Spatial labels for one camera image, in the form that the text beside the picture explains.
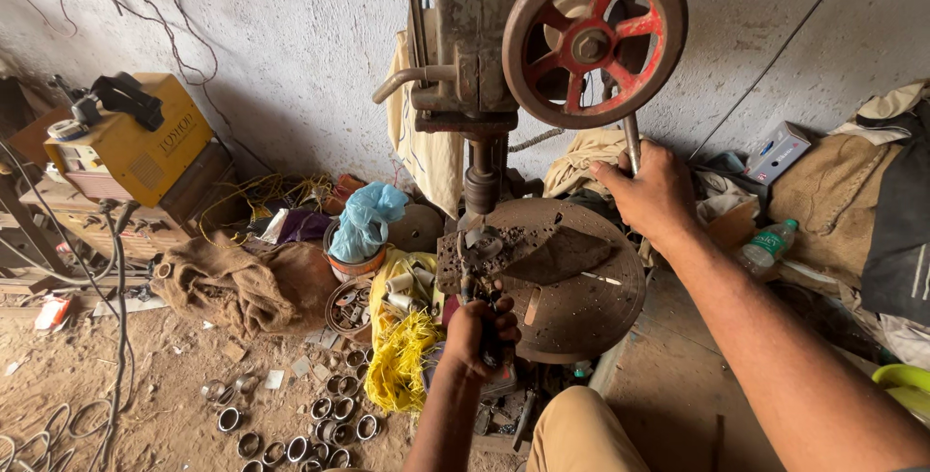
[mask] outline khaki pants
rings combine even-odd
[[[648,472],[620,421],[587,386],[556,395],[533,431],[527,472]]]

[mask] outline person's left hand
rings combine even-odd
[[[469,377],[486,382],[494,375],[494,369],[485,365],[478,351],[481,346],[482,319],[493,324],[497,330],[497,338],[502,341],[520,342],[520,330],[517,328],[517,316],[511,312],[513,299],[500,298],[496,301],[495,315],[491,306],[482,300],[474,300],[467,305],[460,306],[449,321],[446,350],[442,361],[451,364],[463,365]]]

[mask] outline welding machine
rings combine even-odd
[[[155,207],[213,138],[173,74],[100,76],[72,98],[74,119],[48,128],[48,157],[64,179],[97,201]]]

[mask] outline bottle label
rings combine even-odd
[[[765,249],[772,257],[778,259],[785,250],[785,240],[772,232],[761,232],[750,241],[750,245]]]

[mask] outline blue plastic bag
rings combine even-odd
[[[387,242],[388,223],[403,217],[406,202],[405,193],[380,181],[355,191],[340,214],[340,228],[327,253],[346,264],[364,262]]]

